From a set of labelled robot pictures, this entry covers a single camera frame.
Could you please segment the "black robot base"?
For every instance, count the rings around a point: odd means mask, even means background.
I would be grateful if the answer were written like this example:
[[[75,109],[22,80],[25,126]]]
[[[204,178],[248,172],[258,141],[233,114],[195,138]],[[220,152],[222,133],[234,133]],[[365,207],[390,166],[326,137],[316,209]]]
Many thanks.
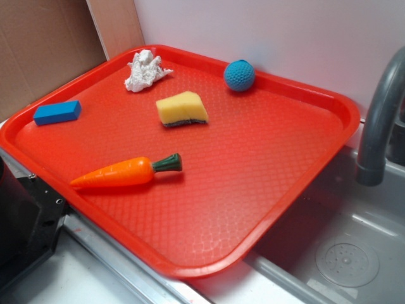
[[[1,160],[1,292],[51,257],[66,200],[40,177],[15,177]]]

